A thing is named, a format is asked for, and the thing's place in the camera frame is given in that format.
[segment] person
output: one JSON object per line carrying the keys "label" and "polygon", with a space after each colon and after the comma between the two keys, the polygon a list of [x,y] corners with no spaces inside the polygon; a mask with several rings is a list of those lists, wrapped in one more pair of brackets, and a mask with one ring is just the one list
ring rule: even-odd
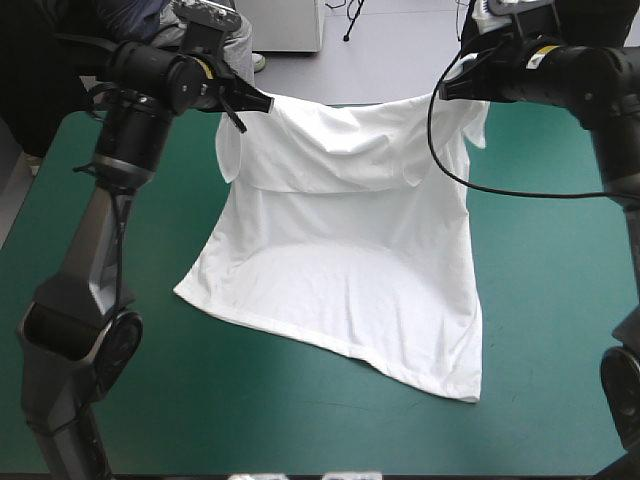
{"label": "person", "polygon": [[[9,127],[35,176],[62,119],[86,109],[86,89],[66,52],[55,39],[68,33],[178,47],[186,25],[176,17],[173,0],[6,0],[0,15],[0,117]],[[224,46],[227,63],[254,84],[251,23]]]}

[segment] green table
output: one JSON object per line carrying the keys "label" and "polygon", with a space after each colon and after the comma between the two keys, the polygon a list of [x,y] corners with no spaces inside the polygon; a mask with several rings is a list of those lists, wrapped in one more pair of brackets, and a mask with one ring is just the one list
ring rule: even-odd
{"label": "green table", "polygon": [[[172,293],[228,192],[214,156],[217,121],[190,112],[175,122],[131,218],[125,278],[145,339],[96,407],[114,471],[590,474],[622,454],[598,377],[610,331],[637,302],[613,202],[470,193],[485,373],[481,402],[463,404],[215,320]],[[98,129],[83,114],[64,122],[0,251],[1,472],[45,470],[19,408],[13,330],[88,200],[92,180],[71,167],[89,160]],[[471,152],[478,182],[600,187],[588,136],[560,110],[494,105],[487,137],[485,151]]]}

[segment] gray floor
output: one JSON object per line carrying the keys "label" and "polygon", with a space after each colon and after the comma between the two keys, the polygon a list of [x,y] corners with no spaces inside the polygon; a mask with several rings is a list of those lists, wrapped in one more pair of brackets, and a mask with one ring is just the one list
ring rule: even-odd
{"label": "gray floor", "polygon": [[430,93],[457,52],[455,0],[367,0],[349,42],[346,8],[327,15],[322,51],[267,55],[259,88],[329,105],[400,100]]}

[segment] black cable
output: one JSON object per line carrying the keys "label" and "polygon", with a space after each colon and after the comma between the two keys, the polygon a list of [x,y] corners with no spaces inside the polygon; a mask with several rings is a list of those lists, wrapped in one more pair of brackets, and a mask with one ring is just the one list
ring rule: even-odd
{"label": "black cable", "polygon": [[[540,192],[520,192],[517,190],[503,190],[499,188],[486,187],[484,185],[478,185],[473,182],[463,180],[462,178],[458,177],[456,174],[449,171],[440,161],[440,158],[438,157],[438,154],[436,153],[435,147],[433,145],[433,132],[431,128],[433,123],[433,107],[435,105],[435,100],[436,100],[436,95],[438,93],[438,90],[440,90],[440,87],[442,86],[444,79],[447,77],[451,69],[454,67],[454,65],[460,58],[461,53],[462,53],[462,50],[456,54],[453,61],[445,69],[442,76],[436,83],[436,86],[433,89],[433,94],[431,95],[431,100],[429,102],[429,110],[427,113],[427,141],[429,144],[429,150],[431,151],[431,155],[433,157],[434,162],[436,163],[438,168],[442,171],[442,173],[444,173],[447,177],[451,178],[452,180],[472,190],[478,190],[481,192],[493,193],[495,195],[503,195],[508,197],[547,198],[547,199],[559,199],[559,200],[577,200],[582,198],[626,198],[630,200],[640,201],[640,195],[634,195],[634,194],[622,193],[622,192],[589,192],[589,193],[571,194],[571,193],[540,193]],[[489,58],[491,58],[491,56],[492,54],[489,53],[486,57],[483,57],[479,62],[485,62]]]}
{"label": "black cable", "polygon": [[331,10],[336,10],[337,8],[342,8],[347,4],[347,0],[343,0],[341,4],[339,5],[330,5],[328,3],[325,2],[325,5],[327,7],[329,7]]}
{"label": "black cable", "polygon": [[347,18],[351,21],[354,21],[356,18],[360,16],[358,12],[360,12],[365,2],[365,0],[357,0],[357,1],[358,1],[358,10],[356,11],[356,14],[354,16],[351,15],[351,5],[356,3],[356,0],[349,0],[349,5],[347,6]]}
{"label": "black cable", "polygon": [[468,3],[462,2],[462,0],[455,0],[456,2],[456,37],[458,37],[458,41],[462,41],[462,37],[460,36],[460,5],[468,7]]}

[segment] white t-shirt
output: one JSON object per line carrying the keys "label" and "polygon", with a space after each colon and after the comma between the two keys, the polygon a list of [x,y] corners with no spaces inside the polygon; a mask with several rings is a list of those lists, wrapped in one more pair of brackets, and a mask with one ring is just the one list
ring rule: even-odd
{"label": "white t-shirt", "polygon": [[[466,188],[428,153],[430,96],[332,108],[275,96],[224,116],[224,211],[175,288],[222,320],[367,361],[420,390],[474,402],[482,374]],[[482,102],[438,101],[443,163],[468,176]]]}

